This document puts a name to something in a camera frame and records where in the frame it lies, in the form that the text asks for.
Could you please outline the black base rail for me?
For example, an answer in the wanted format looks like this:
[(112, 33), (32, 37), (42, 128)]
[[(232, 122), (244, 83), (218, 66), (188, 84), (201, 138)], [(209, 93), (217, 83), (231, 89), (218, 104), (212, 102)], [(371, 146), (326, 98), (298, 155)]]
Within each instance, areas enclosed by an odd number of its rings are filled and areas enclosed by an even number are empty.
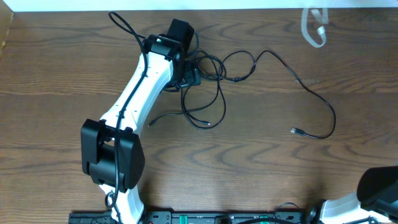
[(140, 224), (234, 224), (234, 223), (319, 223), (315, 211), (286, 204), (274, 211), (174, 211), (171, 208), (145, 208)]

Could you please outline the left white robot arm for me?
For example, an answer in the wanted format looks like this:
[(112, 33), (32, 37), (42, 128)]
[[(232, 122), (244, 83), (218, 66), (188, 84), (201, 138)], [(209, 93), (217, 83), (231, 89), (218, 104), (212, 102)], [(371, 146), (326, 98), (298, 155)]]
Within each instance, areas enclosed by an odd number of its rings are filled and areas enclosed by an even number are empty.
[(144, 212), (137, 188), (145, 166), (139, 136), (161, 91), (193, 82), (186, 59), (193, 36), (188, 22), (174, 19), (166, 34), (142, 40), (136, 71), (118, 100), (99, 121), (87, 119), (81, 127), (82, 170), (105, 192), (118, 223), (138, 223)]

